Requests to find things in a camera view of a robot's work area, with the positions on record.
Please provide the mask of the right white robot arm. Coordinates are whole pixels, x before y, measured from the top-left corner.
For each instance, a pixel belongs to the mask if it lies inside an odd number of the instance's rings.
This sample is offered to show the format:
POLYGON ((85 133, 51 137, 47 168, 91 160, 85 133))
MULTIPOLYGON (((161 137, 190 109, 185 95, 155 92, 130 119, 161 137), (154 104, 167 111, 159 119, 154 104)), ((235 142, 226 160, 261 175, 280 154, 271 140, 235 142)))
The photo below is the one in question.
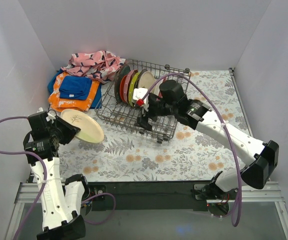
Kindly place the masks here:
POLYGON ((152 129, 148 119, 174 116, 182 125, 205 134, 235 153, 243 164, 235 170, 218 172, 208 184, 196 190, 204 199, 221 199, 239 185, 261 190, 278 165, 279 145, 270 140, 263 142, 220 120, 215 109, 204 102, 189 99, 182 86, 175 80, 159 85, 160 95, 146 88, 136 88, 132 101, 143 107, 145 113, 138 117, 137 126, 152 129))

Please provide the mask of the cream leaf plate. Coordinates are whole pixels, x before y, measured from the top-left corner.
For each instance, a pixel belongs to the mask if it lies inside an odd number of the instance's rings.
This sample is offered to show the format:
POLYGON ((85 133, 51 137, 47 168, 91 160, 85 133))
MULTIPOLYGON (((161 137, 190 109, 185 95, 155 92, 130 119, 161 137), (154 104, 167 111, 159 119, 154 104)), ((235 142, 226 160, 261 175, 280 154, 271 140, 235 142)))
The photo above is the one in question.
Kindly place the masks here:
POLYGON ((153 83, 156 81, 154 75, 148 71, 147 69, 144 69, 139 74, 138 84, 137 88, 146 88, 149 89, 153 83))
POLYGON ((94 144, 104 140, 103 129, 86 113, 75 109, 65 109, 61 112, 60 117, 74 127, 80 128, 80 131, 75 135, 76 139, 94 144))

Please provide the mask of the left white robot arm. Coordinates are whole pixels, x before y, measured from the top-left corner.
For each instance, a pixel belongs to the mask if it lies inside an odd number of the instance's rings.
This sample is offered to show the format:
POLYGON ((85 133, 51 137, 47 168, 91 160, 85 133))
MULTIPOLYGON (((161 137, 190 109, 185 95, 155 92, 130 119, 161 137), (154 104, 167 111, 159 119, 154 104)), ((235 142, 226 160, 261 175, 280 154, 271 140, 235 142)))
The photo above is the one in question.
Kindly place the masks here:
POLYGON ((23 147, 36 178, 42 206, 42 231, 38 240, 78 240, 85 237, 86 226, 80 214, 81 201, 90 196, 90 187, 82 174, 62 183, 58 149, 80 131, 59 116, 40 111, 28 116, 31 131, 23 147))

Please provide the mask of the orange plate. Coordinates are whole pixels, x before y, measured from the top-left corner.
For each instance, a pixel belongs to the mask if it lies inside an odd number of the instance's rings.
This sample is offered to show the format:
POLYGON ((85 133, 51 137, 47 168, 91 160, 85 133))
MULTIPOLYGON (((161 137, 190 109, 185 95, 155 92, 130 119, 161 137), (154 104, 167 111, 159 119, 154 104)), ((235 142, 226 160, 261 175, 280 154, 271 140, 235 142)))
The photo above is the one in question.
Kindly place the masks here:
POLYGON ((119 93, 120 93, 120 97, 123 103, 126 102, 125 97, 124 97, 124 86, 125 86, 126 78, 127 78, 127 75, 123 76, 120 82, 120 87, 119 87, 119 93))

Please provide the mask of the dark blue plate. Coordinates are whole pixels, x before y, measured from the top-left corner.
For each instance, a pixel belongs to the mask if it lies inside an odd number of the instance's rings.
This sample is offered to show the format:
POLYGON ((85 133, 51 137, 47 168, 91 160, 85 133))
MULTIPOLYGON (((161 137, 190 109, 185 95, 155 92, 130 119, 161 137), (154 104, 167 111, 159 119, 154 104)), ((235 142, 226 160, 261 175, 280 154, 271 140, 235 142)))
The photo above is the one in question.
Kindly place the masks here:
POLYGON ((128 64, 124 64, 120 70, 116 73, 114 77, 114 96, 117 103, 122 102, 122 97, 120 94, 121 82, 124 76, 126 76, 131 71, 131 68, 128 64))
POLYGON ((147 71, 148 71, 148 70, 145 68, 145 69, 143 69, 142 71, 137 72, 137 73, 134 75, 134 77, 135 77, 134 89, 137 89, 137 88, 138 88, 140 78, 141 78, 142 75, 143 75, 144 73, 146 73, 147 71))

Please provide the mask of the olive polka dot plate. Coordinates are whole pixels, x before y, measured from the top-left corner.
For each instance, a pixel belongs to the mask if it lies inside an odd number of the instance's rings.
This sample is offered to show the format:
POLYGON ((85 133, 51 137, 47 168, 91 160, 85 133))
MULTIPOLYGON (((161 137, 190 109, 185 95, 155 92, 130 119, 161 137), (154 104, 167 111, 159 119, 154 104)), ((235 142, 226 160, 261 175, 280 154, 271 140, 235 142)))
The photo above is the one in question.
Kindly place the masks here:
POLYGON ((131 107, 134 106, 134 103, 133 103, 133 93, 134 93, 134 85, 135 85, 135 74, 133 75, 131 81, 130 81, 130 86, 129 86, 129 89, 128 89, 128 103, 131 107))

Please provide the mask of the pink polka dot plate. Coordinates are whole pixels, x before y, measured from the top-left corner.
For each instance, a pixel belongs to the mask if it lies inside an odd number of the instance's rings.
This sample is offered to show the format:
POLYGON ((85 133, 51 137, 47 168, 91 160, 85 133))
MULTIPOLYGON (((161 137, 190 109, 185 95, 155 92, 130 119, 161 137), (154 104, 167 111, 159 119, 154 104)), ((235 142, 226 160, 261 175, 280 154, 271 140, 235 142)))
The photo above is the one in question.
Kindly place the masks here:
POLYGON ((130 103, 129 101, 129 90, 131 86, 131 81, 134 77, 134 75, 138 73, 137 69, 131 70, 126 76, 125 76, 125 81, 123 85, 123 98, 126 103, 130 103))

